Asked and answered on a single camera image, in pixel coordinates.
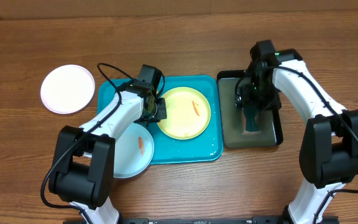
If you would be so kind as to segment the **yellow-green plate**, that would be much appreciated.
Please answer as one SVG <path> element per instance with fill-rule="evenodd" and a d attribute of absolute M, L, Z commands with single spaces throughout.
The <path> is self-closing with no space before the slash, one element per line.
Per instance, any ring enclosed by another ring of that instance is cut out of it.
<path fill-rule="evenodd" d="M 167 136 L 187 140 L 199 136 L 211 120 L 211 107 L 207 98 L 190 87 L 176 87 L 162 95 L 167 118 L 157 123 Z"/>

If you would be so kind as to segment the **white pink plate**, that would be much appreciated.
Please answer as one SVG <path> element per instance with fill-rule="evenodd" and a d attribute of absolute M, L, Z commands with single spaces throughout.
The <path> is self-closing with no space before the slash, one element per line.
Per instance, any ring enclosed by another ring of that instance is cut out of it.
<path fill-rule="evenodd" d="M 52 70 L 40 87 L 43 105 L 56 114 L 79 112 L 92 100 L 96 84 L 92 74 L 79 65 Z"/>

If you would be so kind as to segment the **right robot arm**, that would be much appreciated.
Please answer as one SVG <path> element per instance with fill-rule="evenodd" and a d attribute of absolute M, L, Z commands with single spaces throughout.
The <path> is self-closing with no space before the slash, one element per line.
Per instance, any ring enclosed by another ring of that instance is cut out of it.
<path fill-rule="evenodd" d="M 283 93 L 306 124 L 299 164 L 303 181 L 277 223 L 337 223 L 323 213 L 338 193 L 358 194 L 358 110 L 347 110 L 313 78 L 295 49 L 275 50 L 271 40 L 257 42 L 251 62 L 234 89 L 245 131 L 259 130 L 263 110 L 278 110 Z"/>

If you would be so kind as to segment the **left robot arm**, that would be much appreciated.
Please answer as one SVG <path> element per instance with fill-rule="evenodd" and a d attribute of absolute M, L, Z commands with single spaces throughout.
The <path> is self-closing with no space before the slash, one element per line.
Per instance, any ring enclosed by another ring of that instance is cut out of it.
<path fill-rule="evenodd" d="M 167 117 L 164 74 L 143 65 L 137 78 L 115 86 L 110 104 L 79 128 L 58 134 L 52 166 L 40 198 L 50 208 L 74 209 L 83 223 L 122 223 L 109 199 L 116 141 L 132 123 L 157 123 Z"/>

